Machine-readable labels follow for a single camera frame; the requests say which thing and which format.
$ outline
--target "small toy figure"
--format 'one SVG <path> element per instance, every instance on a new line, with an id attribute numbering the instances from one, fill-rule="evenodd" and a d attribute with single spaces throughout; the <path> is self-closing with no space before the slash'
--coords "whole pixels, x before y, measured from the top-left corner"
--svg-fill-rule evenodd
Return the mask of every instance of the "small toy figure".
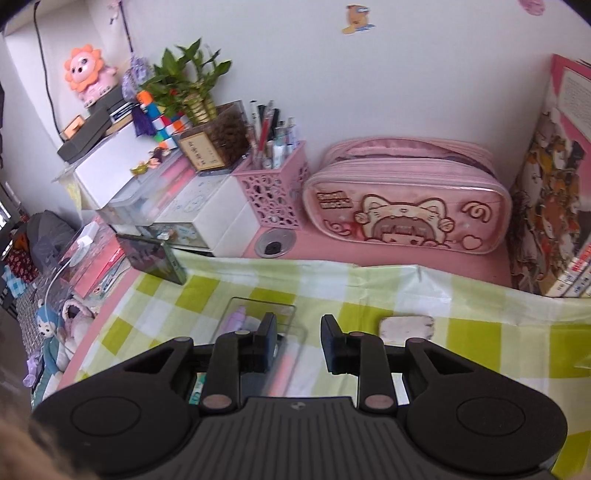
<path id="1" fill-rule="evenodd" d="M 41 354 L 45 369 L 59 381 L 70 363 L 66 348 L 58 338 L 63 329 L 63 320 L 53 309 L 40 302 L 37 310 L 37 326 L 44 337 Z"/>
<path id="2" fill-rule="evenodd" d="M 106 66 L 100 50 L 94 50 L 90 44 L 72 50 L 72 57 L 66 60 L 64 68 L 70 88 L 78 93 L 85 108 L 94 105 L 117 85 L 117 69 Z"/>
<path id="3" fill-rule="evenodd" d="M 143 175 L 148 173 L 151 168 L 158 168 L 158 166 L 164 161 L 166 157 L 170 155 L 172 151 L 169 148 L 156 147 L 150 152 L 150 159 L 148 161 L 139 162 L 138 166 L 132 168 L 130 172 L 135 175 Z"/>
<path id="4" fill-rule="evenodd" d="M 66 347 L 67 357 L 72 360 L 95 318 L 85 305 L 75 299 L 64 303 L 61 316 L 64 320 L 64 328 L 63 331 L 58 329 L 57 336 Z"/>

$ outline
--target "rubik's cube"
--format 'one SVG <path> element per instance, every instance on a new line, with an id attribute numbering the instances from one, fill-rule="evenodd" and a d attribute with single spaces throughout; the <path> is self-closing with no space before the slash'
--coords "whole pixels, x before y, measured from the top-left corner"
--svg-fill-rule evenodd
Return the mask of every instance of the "rubik's cube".
<path id="1" fill-rule="evenodd" d="M 148 118 L 157 131 L 154 139 L 158 142 L 158 146 L 170 149 L 177 148 L 178 145 L 175 143 L 173 135 L 184 132 L 192 127 L 189 118 L 182 113 L 172 118 L 164 116 L 164 108 L 158 106 L 146 90 L 139 92 L 137 98 L 140 107 L 148 115 Z"/>

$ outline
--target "stuffed animal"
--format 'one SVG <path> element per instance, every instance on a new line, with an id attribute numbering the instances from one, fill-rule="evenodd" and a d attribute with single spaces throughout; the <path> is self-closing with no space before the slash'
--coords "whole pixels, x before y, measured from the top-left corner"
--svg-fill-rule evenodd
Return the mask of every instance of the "stuffed animal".
<path id="1" fill-rule="evenodd" d="M 41 373 L 41 351 L 34 350 L 27 360 L 27 370 L 29 374 L 23 379 L 22 384 L 27 388 L 32 388 L 37 382 Z"/>
<path id="2" fill-rule="evenodd" d="M 79 301 L 71 299 L 64 303 L 61 316 L 64 319 L 64 337 L 61 340 L 66 347 L 66 354 L 71 360 L 82 339 L 88 333 L 94 315 Z"/>
<path id="3" fill-rule="evenodd" d="M 58 330 L 62 328 L 62 320 L 60 316 L 46 305 L 40 305 L 37 310 L 37 326 L 39 331 L 45 337 L 41 353 L 45 369 L 51 375 L 55 375 L 58 379 L 61 378 L 66 367 L 70 363 L 70 359 L 66 355 L 65 347 L 57 338 Z"/>
<path id="4" fill-rule="evenodd" d="M 95 50 L 90 44 L 72 50 L 64 68 L 70 88 L 78 93 L 85 108 L 94 105 L 117 85 L 117 69 L 106 66 L 100 50 Z"/>

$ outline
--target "label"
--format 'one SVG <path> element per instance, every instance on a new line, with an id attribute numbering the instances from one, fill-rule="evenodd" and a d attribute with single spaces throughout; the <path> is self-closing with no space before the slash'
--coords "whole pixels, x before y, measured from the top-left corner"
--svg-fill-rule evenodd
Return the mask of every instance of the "label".
<path id="1" fill-rule="evenodd" d="M 183 153 L 197 170 L 209 170 L 210 168 L 225 166 L 205 132 L 182 138 L 178 143 Z"/>
<path id="2" fill-rule="evenodd" d="M 316 198 L 320 202 L 320 208 L 323 210 L 335 210 L 353 208 L 353 200 L 347 197 L 342 190 L 330 193 L 317 193 Z"/>

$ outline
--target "figurine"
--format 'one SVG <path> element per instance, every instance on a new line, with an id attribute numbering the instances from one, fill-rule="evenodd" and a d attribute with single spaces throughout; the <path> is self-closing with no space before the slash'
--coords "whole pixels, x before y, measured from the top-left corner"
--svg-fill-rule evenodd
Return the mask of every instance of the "figurine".
<path id="1" fill-rule="evenodd" d="M 64 67 L 70 88 L 78 92 L 85 108 L 94 105 L 117 85 L 117 69 L 106 66 L 100 50 L 94 50 L 92 45 L 72 50 L 72 57 L 66 60 Z"/>
<path id="2" fill-rule="evenodd" d="M 164 158 L 168 157 L 171 152 L 172 150 L 169 148 L 156 147 L 150 152 L 151 157 L 148 161 L 139 162 L 137 167 L 130 169 L 130 172 L 136 177 L 148 173 L 149 169 L 158 168 Z"/>

